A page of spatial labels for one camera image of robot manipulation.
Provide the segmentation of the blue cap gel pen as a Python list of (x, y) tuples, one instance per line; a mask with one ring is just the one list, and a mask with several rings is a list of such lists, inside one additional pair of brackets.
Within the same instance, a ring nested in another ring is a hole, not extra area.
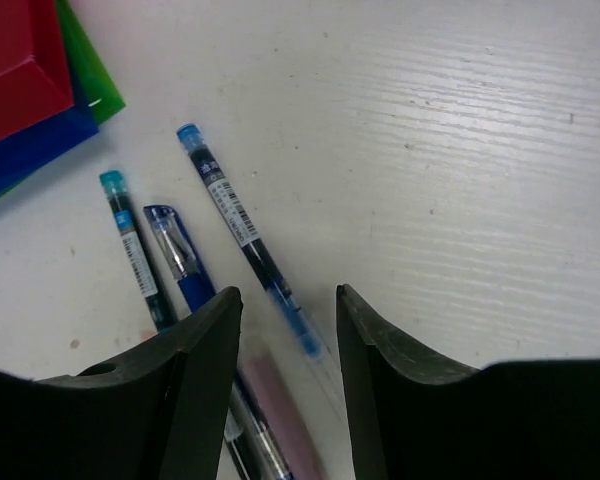
[(197, 126), (182, 126), (177, 130), (177, 137), (260, 285), (285, 319), (334, 412), (338, 417), (344, 418), (346, 412), (342, 381), (337, 375), (331, 353), (314, 328), (314, 322), (306, 316), (296, 300)]

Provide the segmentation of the dark blue clip pen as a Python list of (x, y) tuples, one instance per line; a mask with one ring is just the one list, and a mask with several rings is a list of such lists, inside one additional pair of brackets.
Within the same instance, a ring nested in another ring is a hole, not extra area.
[[(179, 215), (167, 205), (145, 206), (143, 212), (189, 310), (197, 312), (216, 295), (216, 290)], [(224, 442), (240, 478), (294, 479), (239, 371), (234, 374)]]

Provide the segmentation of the pink highlighter pen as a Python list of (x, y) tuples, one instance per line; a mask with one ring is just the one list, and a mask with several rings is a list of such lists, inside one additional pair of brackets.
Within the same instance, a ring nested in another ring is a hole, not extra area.
[(248, 351), (241, 360), (241, 370), (293, 477), (326, 479), (313, 439), (269, 350)]

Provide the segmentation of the teal cap gel pen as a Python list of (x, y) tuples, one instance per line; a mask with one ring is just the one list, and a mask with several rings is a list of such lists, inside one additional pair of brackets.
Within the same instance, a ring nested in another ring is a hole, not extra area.
[(99, 179), (156, 330), (167, 330), (177, 323), (177, 318), (141, 231), (124, 176), (118, 170), (109, 170)]

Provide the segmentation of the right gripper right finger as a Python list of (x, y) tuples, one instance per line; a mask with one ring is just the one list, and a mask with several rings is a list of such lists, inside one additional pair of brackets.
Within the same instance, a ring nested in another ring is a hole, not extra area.
[(336, 291), (360, 479), (600, 479), (600, 359), (476, 369)]

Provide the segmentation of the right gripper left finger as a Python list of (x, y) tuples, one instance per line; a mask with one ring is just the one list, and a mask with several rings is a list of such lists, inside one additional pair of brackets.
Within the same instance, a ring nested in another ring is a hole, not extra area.
[(0, 479), (214, 478), (242, 307), (228, 287), (76, 376), (0, 371)]

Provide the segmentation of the red plastic folder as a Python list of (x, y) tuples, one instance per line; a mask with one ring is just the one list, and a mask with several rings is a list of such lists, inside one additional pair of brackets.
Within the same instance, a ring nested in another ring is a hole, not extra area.
[(0, 1), (0, 140), (73, 106), (53, 1)]

